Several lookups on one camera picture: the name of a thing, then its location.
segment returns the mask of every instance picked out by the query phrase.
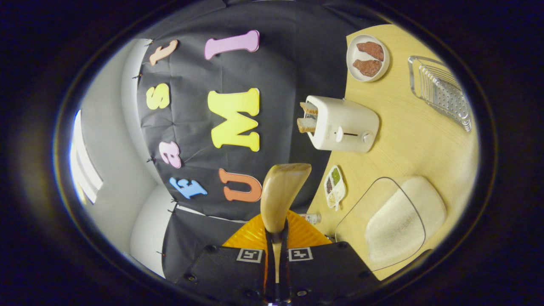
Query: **meat slice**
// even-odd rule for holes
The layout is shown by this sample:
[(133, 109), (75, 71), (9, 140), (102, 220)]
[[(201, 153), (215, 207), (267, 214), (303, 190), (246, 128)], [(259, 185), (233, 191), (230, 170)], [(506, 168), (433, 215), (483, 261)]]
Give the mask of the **meat slice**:
[(353, 67), (359, 69), (359, 71), (368, 77), (375, 76), (381, 68), (381, 62), (379, 60), (355, 60)]
[(361, 52), (370, 54), (373, 58), (384, 61), (384, 49), (375, 42), (367, 41), (357, 44), (357, 49)]

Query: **plate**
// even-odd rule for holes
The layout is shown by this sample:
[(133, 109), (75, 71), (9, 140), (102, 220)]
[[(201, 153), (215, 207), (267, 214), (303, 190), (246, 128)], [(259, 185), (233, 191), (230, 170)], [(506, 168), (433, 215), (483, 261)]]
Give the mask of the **plate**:
[(323, 189), (325, 189), (327, 206), (338, 211), (338, 204), (345, 197), (344, 177), (338, 166), (332, 166), (329, 174), (325, 177)]
[[(384, 49), (384, 61), (381, 63), (381, 68), (378, 71), (378, 73), (373, 77), (368, 77), (366, 75), (363, 75), (359, 69), (353, 67), (353, 62), (355, 62), (356, 59), (358, 60), (377, 60), (376, 58), (372, 57), (370, 54), (366, 52), (361, 52), (359, 49), (357, 49), (357, 44), (360, 44), (362, 42), (368, 42), (372, 41), (376, 44), (380, 45)], [(361, 81), (361, 82), (372, 82), (376, 81), (377, 79), (381, 78), (387, 69), (389, 69), (389, 51), (387, 48), (383, 45), (381, 41), (376, 39), (373, 36), (370, 35), (359, 35), (353, 38), (351, 43), (349, 44), (348, 51), (345, 55), (346, 65), (348, 66), (348, 71), (351, 76), (353, 76), (354, 79)]]

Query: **black backdrop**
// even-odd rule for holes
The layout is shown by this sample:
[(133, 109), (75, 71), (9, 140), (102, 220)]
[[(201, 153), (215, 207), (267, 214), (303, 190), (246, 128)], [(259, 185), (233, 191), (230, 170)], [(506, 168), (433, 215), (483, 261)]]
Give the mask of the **black backdrop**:
[[(156, 158), (155, 166), (177, 205), (206, 216), (247, 221), (259, 214), (260, 201), (225, 199), (224, 186), (243, 192), (249, 187), (235, 182), (223, 184), (219, 168), (251, 175), (263, 183), (273, 165), (305, 162), (312, 165), (312, 172), (291, 209), (306, 212), (330, 152), (315, 149), (308, 136), (299, 133), (296, 119), (303, 115), (299, 102), (307, 95), (343, 98), (348, 73), (345, 37), (384, 23), (364, 11), (356, 15), (341, 11), (335, 4), (338, 2), (261, 1), (227, 7), (223, 1), (208, 0), (172, 14), (139, 35), (154, 39), (144, 56), (138, 83), (141, 128), (150, 155)], [(252, 29), (260, 34), (256, 52), (233, 51), (211, 60), (204, 58), (208, 39), (241, 35)], [(174, 39), (178, 45), (173, 53), (151, 66), (149, 56)], [(151, 110), (146, 92), (160, 83), (170, 88), (170, 105)], [(210, 131), (225, 119), (208, 109), (208, 93), (241, 93), (250, 88), (260, 91), (260, 112), (250, 117), (258, 122), (251, 131), (259, 133), (260, 150), (214, 147)], [(160, 157), (158, 144), (170, 141), (180, 147), (181, 168), (166, 164)], [(195, 180), (207, 195), (186, 199), (171, 186), (171, 177)], [(164, 237), (166, 278), (179, 279), (205, 245), (222, 244), (241, 225), (178, 209)]]

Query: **table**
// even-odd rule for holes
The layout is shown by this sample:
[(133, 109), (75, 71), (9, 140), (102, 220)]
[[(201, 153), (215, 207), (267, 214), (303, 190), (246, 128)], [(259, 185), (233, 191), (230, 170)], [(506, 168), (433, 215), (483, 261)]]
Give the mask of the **table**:
[[(477, 172), (478, 131), (474, 118), (472, 130), (467, 133), (411, 92), (408, 57), (417, 55), (440, 60), (425, 45), (395, 25), (379, 25), (352, 33), (346, 37), (347, 44), (361, 34), (372, 35), (382, 41), (389, 50), (391, 64), (386, 74), (375, 82), (359, 82), (348, 73), (345, 98), (378, 114), (378, 135), (368, 153), (331, 153), (325, 176), (333, 165), (338, 165), (347, 186), (346, 197), (335, 212), (328, 208), (320, 187), (308, 213), (320, 213), (322, 221), (315, 225), (316, 228), (323, 234), (334, 235), (337, 224), (377, 178), (414, 175), (427, 178), (447, 209), (442, 227), (416, 254), (374, 272), (382, 280), (406, 266), (421, 252), (435, 248), (455, 226), (467, 205)], [(365, 243), (364, 237), (351, 244), (357, 243)]]

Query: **foam letter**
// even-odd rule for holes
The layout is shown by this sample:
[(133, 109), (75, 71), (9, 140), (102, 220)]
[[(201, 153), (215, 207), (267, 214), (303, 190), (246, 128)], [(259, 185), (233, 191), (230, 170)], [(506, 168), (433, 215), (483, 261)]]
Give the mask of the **foam letter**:
[(212, 142), (216, 148), (224, 144), (247, 146), (253, 152), (260, 148), (259, 134), (251, 132), (249, 135), (239, 135), (258, 125), (257, 121), (238, 112), (256, 116), (259, 113), (259, 90), (251, 88), (246, 93), (218, 94), (210, 91), (208, 94), (208, 108), (227, 119), (212, 129)]
[(145, 96), (149, 109), (165, 108), (170, 104), (170, 90), (165, 83), (157, 85), (156, 88), (151, 87), (147, 90)]
[(180, 180), (176, 183), (176, 179), (170, 178), (170, 184), (187, 199), (196, 194), (208, 194), (197, 181), (191, 181), (191, 185), (188, 183), (188, 180)]
[(229, 173), (224, 169), (219, 169), (219, 179), (223, 184), (226, 184), (227, 182), (240, 182), (246, 183), (251, 187), (250, 192), (233, 191), (226, 186), (223, 187), (225, 198), (227, 198), (229, 201), (238, 200), (244, 202), (256, 202), (261, 199), (263, 186), (253, 176)]
[(208, 39), (204, 46), (204, 57), (207, 60), (210, 60), (214, 55), (223, 52), (234, 50), (255, 52), (257, 49), (259, 49), (259, 31), (251, 30), (244, 35), (232, 36), (219, 40), (213, 38)]
[(174, 168), (181, 167), (180, 159), (180, 148), (175, 142), (161, 142), (159, 143), (159, 152), (160, 156), (163, 158), (163, 161), (167, 164), (172, 165)]
[(158, 60), (163, 59), (169, 56), (170, 54), (172, 54), (172, 52), (176, 49), (176, 47), (177, 47), (177, 40), (171, 41), (168, 47), (164, 49), (162, 48), (162, 46), (159, 46), (155, 50), (155, 53), (149, 56), (149, 63), (151, 64), (151, 66), (155, 66)]

